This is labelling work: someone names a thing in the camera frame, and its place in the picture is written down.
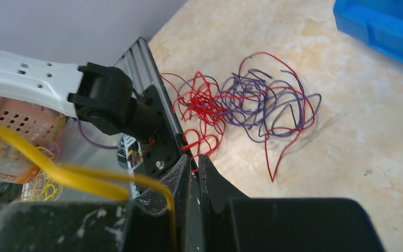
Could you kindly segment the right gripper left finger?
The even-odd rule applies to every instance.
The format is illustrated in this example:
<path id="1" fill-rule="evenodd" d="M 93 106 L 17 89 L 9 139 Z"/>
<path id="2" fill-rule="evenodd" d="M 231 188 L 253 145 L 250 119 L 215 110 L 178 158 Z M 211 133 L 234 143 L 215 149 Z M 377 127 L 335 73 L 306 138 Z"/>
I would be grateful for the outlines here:
<path id="1" fill-rule="evenodd" d="M 148 189 L 128 202 L 17 202 L 0 211 L 0 251 L 185 251 L 190 159 L 162 178 L 176 207 Z"/>

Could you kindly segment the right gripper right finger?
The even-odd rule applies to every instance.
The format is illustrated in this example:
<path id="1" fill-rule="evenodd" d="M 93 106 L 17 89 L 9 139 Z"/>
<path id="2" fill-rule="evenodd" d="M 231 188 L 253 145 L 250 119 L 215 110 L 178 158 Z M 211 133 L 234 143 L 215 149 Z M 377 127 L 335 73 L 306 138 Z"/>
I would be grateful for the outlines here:
<path id="1" fill-rule="evenodd" d="M 384 251 L 349 198 L 252 198 L 199 158 L 205 251 Z"/>

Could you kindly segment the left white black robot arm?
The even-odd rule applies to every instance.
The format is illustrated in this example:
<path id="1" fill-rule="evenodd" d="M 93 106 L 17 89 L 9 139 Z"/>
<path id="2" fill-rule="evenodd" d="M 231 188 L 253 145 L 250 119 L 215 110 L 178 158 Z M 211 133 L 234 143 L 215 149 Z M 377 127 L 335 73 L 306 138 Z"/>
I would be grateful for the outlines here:
<path id="1" fill-rule="evenodd" d="M 131 78 L 116 67 L 62 64 L 0 50 L 0 97 L 90 122 L 107 135 L 146 141 L 163 119 L 133 92 Z"/>

